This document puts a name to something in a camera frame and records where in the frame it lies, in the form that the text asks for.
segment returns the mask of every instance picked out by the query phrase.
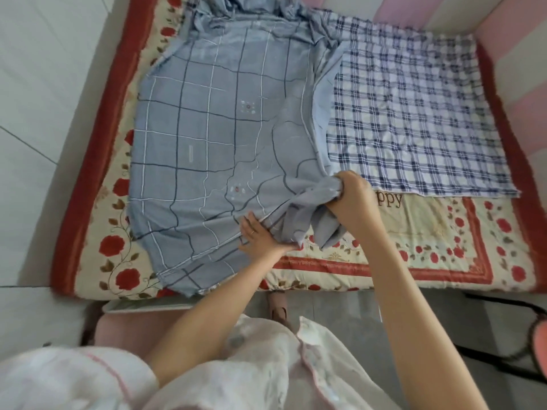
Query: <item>chair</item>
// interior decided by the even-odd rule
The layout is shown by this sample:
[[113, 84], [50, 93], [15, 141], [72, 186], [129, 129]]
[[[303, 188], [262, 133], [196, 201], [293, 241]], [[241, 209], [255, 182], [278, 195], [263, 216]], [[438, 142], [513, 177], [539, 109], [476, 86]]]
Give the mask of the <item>chair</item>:
[[[488, 352], [462, 347], [461, 345], [455, 345], [458, 352], [463, 356], [491, 364], [504, 373], [547, 384], [547, 311], [532, 303], [523, 301], [514, 301], [510, 299], [475, 294], [465, 294], [465, 296], [469, 299], [504, 303], [507, 305], [529, 308], [536, 314], [536, 320], [530, 325], [526, 345], [514, 354], [499, 356]], [[536, 371], [531, 371], [513, 364], [526, 356], [530, 356], [532, 358]]]

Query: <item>pink wall panel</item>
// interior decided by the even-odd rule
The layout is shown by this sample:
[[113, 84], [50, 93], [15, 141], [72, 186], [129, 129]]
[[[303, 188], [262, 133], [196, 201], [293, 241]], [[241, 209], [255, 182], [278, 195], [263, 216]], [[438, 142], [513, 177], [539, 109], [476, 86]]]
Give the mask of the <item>pink wall panel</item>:
[[503, 0], [475, 35], [496, 63], [547, 19], [547, 0]]
[[547, 148], [547, 82], [524, 95], [507, 109], [511, 128], [527, 156]]
[[443, 0], [383, 0], [375, 22], [420, 29], [426, 25]]

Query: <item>bed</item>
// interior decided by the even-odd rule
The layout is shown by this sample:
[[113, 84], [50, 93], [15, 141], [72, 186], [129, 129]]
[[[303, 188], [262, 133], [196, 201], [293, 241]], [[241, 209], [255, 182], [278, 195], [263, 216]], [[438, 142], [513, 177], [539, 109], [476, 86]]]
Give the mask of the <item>bed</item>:
[[[92, 137], [56, 245], [51, 286], [91, 300], [170, 295], [126, 214], [133, 118], [140, 78], [176, 34], [182, 0], [131, 0]], [[377, 191], [390, 236], [424, 288], [547, 290], [547, 221], [532, 172], [496, 96], [492, 64], [479, 48], [481, 74], [518, 199], [435, 198]], [[359, 242], [346, 234], [320, 251], [313, 231], [282, 258], [264, 290], [351, 291], [373, 286]]]

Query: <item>floor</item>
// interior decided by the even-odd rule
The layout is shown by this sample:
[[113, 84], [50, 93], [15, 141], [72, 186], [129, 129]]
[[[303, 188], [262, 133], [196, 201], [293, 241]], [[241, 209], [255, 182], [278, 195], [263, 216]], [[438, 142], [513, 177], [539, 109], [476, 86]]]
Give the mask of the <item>floor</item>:
[[[457, 290], [422, 292], [452, 341], [469, 348], [497, 352], [483, 304], [470, 302]], [[326, 326], [346, 345], [374, 382], [402, 408], [408, 408], [373, 290], [288, 291], [287, 302], [289, 321], [295, 328], [298, 328], [301, 315]], [[268, 317], [266, 294], [257, 292], [245, 313], [251, 317]], [[516, 409], [507, 380], [500, 372], [473, 360], [466, 360], [466, 364], [491, 409]]]

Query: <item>bed sheet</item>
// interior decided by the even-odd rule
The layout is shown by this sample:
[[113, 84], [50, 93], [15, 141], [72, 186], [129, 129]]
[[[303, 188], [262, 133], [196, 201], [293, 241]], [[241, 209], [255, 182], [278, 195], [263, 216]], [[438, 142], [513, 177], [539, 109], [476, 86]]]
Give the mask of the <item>bed sheet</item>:
[[[93, 300], [172, 294], [133, 241], [126, 214], [138, 82], [178, 30], [183, 0], [131, 0], [93, 135], [58, 237], [51, 286]], [[419, 285], [501, 291], [547, 290], [547, 222], [532, 173], [496, 97], [492, 66], [479, 51], [485, 91], [519, 199], [434, 198], [378, 191], [388, 232]], [[260, 288], [372, 287], [350, 234], [320, 251], [309, 230]]]

